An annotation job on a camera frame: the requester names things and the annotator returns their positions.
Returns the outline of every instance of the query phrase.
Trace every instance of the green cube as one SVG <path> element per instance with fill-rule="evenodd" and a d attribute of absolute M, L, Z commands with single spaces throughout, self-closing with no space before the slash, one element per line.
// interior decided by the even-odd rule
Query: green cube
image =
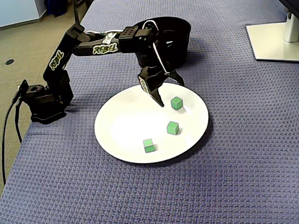
<path fill-rule="evenodd" d="M 169 122 L 167 126 L 167 133 L 177 135 L 179 131 L 178 123 L 177 122 Z"/>
<path fill-rule="evenodd" d="M 178 110 L 183 106 L 183 100 L 180 97 L 175 97 L 171 100 L 171 106 Z"/>
<path fill-rule="evenodd" d="M 154 152 L 156 150 L 152 139 L 143 140 L 143 146 L 146 153 Z"/>

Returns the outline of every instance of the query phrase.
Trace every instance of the black container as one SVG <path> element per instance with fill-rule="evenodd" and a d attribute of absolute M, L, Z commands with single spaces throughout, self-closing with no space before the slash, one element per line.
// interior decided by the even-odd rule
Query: black container
<path fill-rule="evenodd" d="M 183 65 L 187 57 L 191 31 L 190 23 L 177 17 L 157 17 L 149 20 L 155 21 L 158 26 L 157 39 L 159 43 L 157 50 L 165 66 L 169 69 L 175 69 Z M 142 28 L 146 21 L 139 22 L 135 26 Z M 145 27 L 153 27 L 153 23 L 149 22 Z M 154 51 L 146 55 L 136 53 L 136 56 L 141 67 L 152 67 L 160 64 Z"/>

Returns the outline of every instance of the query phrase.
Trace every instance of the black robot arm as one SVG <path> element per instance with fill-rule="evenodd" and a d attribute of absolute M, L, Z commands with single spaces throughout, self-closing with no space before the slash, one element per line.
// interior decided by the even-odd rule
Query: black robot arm
<path fill-rule="evenodd" d="M 158 93 L 163 81 L 171 77 L 184 85 L 183 79 L 171 70 L 167 62 L 162 64 L 158 55 L 159 39 L 156 24 L 126 27 L 123 31 L 84 32 L 84 27 L 75 23 L 65 33 L 43 74 L 47 86 L 22 86 L 21 100 L 29 105 L 33 122 L 48 124 L 65 116 L 64 109 L 73 98 L 68 72 L 64 70 L 72 54 L 99 56 L 113 53 L 136 53 L 146 56 L 151 67 L 144 66 L 138 75 L 143 90 L 164 106 Z"/>

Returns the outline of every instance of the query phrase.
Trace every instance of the table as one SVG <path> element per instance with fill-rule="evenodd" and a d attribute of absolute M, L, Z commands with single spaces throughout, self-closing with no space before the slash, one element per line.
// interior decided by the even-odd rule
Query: table
<path fill-rule="evenodd" d="M 97 0 L 86 30 L 158 16 L 192 26 L 178 73 L 210 112 L 186 154 L 135 165 L 107 154 L 94 120 L 137 85 L 134 54 L 72 56 L 67 116 L 31 124 L 0 201 L 1 223 L 299 223 L 299 66 L 254 59 L 246 25 L 282 22 L 278 0 Z"/>

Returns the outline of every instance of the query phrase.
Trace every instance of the wire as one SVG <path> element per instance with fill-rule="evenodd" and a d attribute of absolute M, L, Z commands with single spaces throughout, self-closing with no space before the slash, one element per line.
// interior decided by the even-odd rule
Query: wire
<path fill-rule="evenodd" d="M 22 104 L 22 100 L 19 99 L 17 105 L 15 106 L 15 117 L 14 117 L 15 129 L 17 130 L 20 143 L 22 143 L 22 137 L 19 130 L 19 113 L 20 113 L 21 104 Z"/>
<path fill-rule="evenodd" d="M 163 65 L 163 63 L 162 63 L 162 60 L 161 60 L 161 58 L 160 58 L 160 56 L 159 56 L 159 53 L 158 53 L 158 51 L 157 51 L 157 48 L 156 48 L 155 43 L 153 43 L 153 48 L 154 48 L 154 51 L 155 51 L 155 53 L 156 53 L 156 56 L 157 56 L 157 58 L 158 58 L 160 64 L 162 65 L 162 68 L 163 68 L 164 72 L 165 72 L 166 74 L 170 74 L 170 72 L 166 71 L 166 69 L 165 69 L 165 67 L 164 67 L 164 65 Z"/>
<path fill-rule="evenodd" d="M 9 113 L 11 111 L 11 108 L 13 108 L 15 102 L 12 102 L 12 104 L 10 105 L 9 109 L 8 109 L 8 112 L 5 116 L 5 121 L 4 121 L 4 127 L 3 127 L 3 135 L 2 135 L 2 177 L 3 177 L 3 184 L 5 185 L 6 184 L 6 181 L 5 181 L 5 165 L 4 165 L 4 156 L 5 156 L 5 151 L 4 151 L 4 147 L 5 147 L 5 129 L 6 129 L 6 123 L 7 123 L 7 119 L 8 119 L 8 116 L 9 116 Z"/>

